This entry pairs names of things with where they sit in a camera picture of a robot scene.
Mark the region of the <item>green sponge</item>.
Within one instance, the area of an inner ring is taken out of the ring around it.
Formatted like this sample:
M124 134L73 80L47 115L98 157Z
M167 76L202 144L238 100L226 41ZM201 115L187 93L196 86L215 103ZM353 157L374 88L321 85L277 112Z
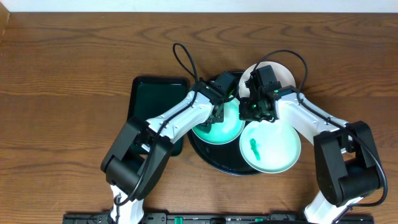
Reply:
M212 126L211 123L202 123L202 124L197 125L196 128L199 131L208 134L211 131L211 126Z

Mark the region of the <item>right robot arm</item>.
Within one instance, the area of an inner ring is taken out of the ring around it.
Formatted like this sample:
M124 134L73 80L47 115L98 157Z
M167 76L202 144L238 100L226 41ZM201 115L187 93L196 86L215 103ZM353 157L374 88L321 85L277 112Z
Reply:
M365 122L338 119L308 101L299 89L279 85L251 88L241 95L239 117L251 124L286 124L314 146L320 191L305 207L306 222L340 223L347 211L363 207L361 200L378 189L383 189L382 197L366 206L385 201L386 174Z

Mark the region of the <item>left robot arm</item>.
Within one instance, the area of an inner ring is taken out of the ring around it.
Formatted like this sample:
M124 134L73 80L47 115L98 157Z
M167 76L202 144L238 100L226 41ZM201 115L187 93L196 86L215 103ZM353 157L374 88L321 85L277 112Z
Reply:
M201 81L168 111L143 121L126 121L100 169L113 191L112 223L139 223L144 198L158 183L174 144L194 126L222 112L230 84Z

